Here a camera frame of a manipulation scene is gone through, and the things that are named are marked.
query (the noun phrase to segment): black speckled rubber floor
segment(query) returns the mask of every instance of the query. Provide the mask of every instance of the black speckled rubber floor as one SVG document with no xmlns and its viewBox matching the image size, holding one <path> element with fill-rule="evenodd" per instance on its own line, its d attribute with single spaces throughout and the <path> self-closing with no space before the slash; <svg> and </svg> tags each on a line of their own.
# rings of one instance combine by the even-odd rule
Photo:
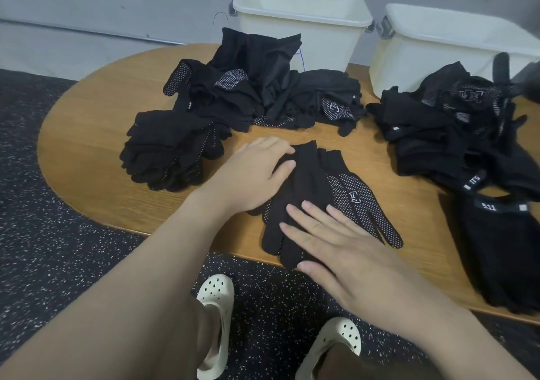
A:
<svg viewBox="0 0 540 380">
<path fill-rule="evenodd" d="M 37 329 L 128 255 L 143 238 L 104 227 L 68 207 L 36 160 L 39 127 L 73 81 L 0 70 L 0 363 Z M 235 286 L 231 349 L 223 379 L 287 379 L 330 317 L 347 316 L 362 355 L 430 364 L 414 345 L 350 316 L 304 274 L 209 254 L 195 285 L 223 273 Z M 537 329 L 480 316 L 533 373 Z"/>
</svg>

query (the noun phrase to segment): pile of black gloves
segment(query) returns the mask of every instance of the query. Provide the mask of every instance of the pile of black gloves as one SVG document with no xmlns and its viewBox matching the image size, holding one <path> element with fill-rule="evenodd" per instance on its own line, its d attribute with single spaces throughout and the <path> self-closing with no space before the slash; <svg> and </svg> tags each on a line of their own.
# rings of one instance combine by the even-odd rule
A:
<svg viewBox="0 0 540 380">
<path fill-rule="evenodd" d="M 485 299 L 529 313 L 540 310 L 540 227 L 528 206 L 540 200 L 540 169 L 516 140 L 527 118 L 514 119 L 512 97 L 524 88 L 510 82 L 509 56 L 501 53 L 492 82 L 456 62 L 415 92 L 383 91 L 367 110 L 395 143 L 399 175 L 422 175 L 454 193 Z M 509 195 L 478 193 L 490 184 Z"/>
<path fill-rule="evenodd" d="M 178 93 L 178 110 L 236 131 L 247 132 L 251 124 L 298 129 L 322 122 L 347 136 L 365 115 L 360 83 L 341 71 L 290 70 L 301 44 L 300 35 L 275 39 L 224 28 L 213 59 L 181 60 L 163 92 Z"/>
<path fill-rule="evenodd" d="M 152 190 L 176 192 L 203 182 L 202 158 L 223 155 L 224 125 L 177 110 L 139 112 L 120 154 L 131 179 Z"/>
<path fill-rule="evenodd" d="M 280 222 L 301 228 L 286 211 L 287 204 L 300 207 L 304 200 L 326 211 L 332 205 L 381 242 L 402 247 L 403 240 L 384 215 L 373 192 L 357 175 L 349 172 L 341 152 L 317 149 L 315 141 L 294 145 L 293 156 L 285 156 L 278 163 L 293 159 L 296 166 L 277 194 L 267 203 L 250 212 L 262 214 L 266 224 L 262 248 L 269 254 L 279 254 L 285 267 L 296 267 L 299 262 L 314 259 L 287 238 Z"/>
</svg>

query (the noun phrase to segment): storage container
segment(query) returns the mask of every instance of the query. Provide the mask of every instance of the storage container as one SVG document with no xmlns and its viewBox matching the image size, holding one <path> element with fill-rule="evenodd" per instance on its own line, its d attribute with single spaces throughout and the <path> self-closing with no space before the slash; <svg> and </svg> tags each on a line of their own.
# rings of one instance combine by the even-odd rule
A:
<svg viewBox="0 0 540 380">
<path fill-rule="evenodd" d="M 539 39 L 489 15 L 388 4 L 377 30 L 381 38 L 369 76 L 378 97 L 393 85 L 414 91 L 427 75 L 456 61 L 472 75 L 492 80 L 492 60 L 500 52 L 510 54 L 511 77 L 540 60 Z"/>
<path fill-rule="evenodd" d="M 363 0 L 233 0 L 244 33 L 283 38 L 301 33 L 291 60 L 298 71 L 345 71 L 360 35 L 373 22 Z"/>
</svg>

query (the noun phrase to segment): leg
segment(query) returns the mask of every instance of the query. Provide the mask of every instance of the leg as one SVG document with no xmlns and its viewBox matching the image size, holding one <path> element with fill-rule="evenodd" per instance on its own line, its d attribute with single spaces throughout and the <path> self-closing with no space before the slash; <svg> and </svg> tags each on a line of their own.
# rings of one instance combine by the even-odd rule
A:
<svg viewBox="0 0 540 380">
<path fill-rule="evenodd" d="M 197 368 L 217 353 L 220 330 L 218 309 L 212 305 L 205 307 L 189 295 L 152 379 L 195 380 Z"/>
<path fill-rule="evenodd" d="M 356 356 L 347 345 L 334 344 L 315 367 L 316 380 L 442 380 L 433 366 L 414 363 L 381 365 L 367 362 Z"/>
</svg>

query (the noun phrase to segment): tabletop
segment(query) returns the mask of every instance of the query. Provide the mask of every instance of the tabletop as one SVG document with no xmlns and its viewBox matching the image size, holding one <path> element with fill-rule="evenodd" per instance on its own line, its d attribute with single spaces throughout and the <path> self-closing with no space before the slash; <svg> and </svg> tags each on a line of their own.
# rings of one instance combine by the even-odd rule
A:
<svg viewBox="0 0 540 380">
<path fill-rule="evenodd" d="M 38 138 L 38 162 L 52 190 L 75 210 L 101 224 L 141 234 L 156 230 L 195 187 L 176 193 L 156 192 L 132 182 L 118 158 L 127 141 L 126 132 L 138 112 L 172 108 L 176 97 L 163 95 L 162 88 L 180 59 L 208 62 L 217 47 L 189 44 L 146 51 L 108 64 L 71 87 L 45 118 Z M 378 101 L 368 67 L 349 64 L 347 71 L 361 83 L 363 104 Z M 516 102 L 516 113 L 529 116 L 518 140 L 538 161 L 538 105 L 521 98 Z M 476 293 L 460 258 L 458 248 L 463 240 L 455 218 L 446 216 L 450 197 L 423 178 L 395 173 L 393 147 L 383 140 L 371 117 L 362 118 L 347 137 L 340 137 L 337 127 L 320 123 L 295 131 L 252 126 L 247 133 L 233 132 L 224 141 L 225 155 L 215 161 L 205 160 L 205 178 L 240 145 L 269 135 L 291 144 L 315 139 L 319 147 L 341 150 L 349 170 L 370 186 L 401 234 L 404 247 L 397 250 L 398 254 L 455 301 L 472 310 L 540 324 L 540 315 L 513 315 L 489 306 Z M 533 204 L 532 212 L 538 218 L 540 205 Z M 260 216 L 240 213 L 221 229 L 212 250 L 279 265 L 278 257 L 261 248 L 263 230 Z"/>
</svg>

